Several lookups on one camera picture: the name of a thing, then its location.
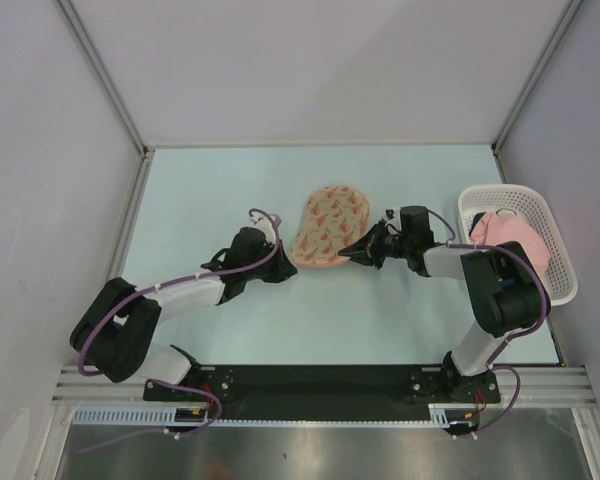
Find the pink patterned laundry bag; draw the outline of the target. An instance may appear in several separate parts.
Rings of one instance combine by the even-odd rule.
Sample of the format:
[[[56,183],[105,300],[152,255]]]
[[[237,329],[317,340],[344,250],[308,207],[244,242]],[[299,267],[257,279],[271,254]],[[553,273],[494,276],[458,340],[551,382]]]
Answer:
[[[299,267],[332,268],[349,260],[338,252],[352,246],[367,231],[371,204],[360,190],[329,185],[313,192],[305,203],[291,261]]]

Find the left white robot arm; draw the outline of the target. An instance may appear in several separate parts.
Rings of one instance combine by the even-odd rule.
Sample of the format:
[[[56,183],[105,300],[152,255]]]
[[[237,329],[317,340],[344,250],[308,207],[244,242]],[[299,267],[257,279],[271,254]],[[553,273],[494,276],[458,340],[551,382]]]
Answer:
[[[136,288],[121,277],[108,280],[70,335],[78,371],[121,383],[135,374],[166,381],[177,398],[201,387],[193,360],[177,346],[153,341],[157,326],[194,309],[219,306],[241,295],[248,282],[279,284],[297,274],[279,236],[277,222],[262,217],[241,228],[194,274]]]

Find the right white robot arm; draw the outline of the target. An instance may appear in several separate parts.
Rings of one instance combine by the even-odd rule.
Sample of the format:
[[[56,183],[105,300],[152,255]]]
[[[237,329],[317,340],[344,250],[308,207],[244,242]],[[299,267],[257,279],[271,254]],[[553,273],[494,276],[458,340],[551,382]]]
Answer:
[[[474,323],[443,360],[443,393],[464,401],[477,389],[476,376],[492,369],[509,343],[540,328],[550,299],[522,246],[456,244],[435,240],[430,218],[439,215],[424,206],[388,210],[365,235],[338,254],[381,269],[388,258],[401,259],[424,278],[450,278],[465,283]]]

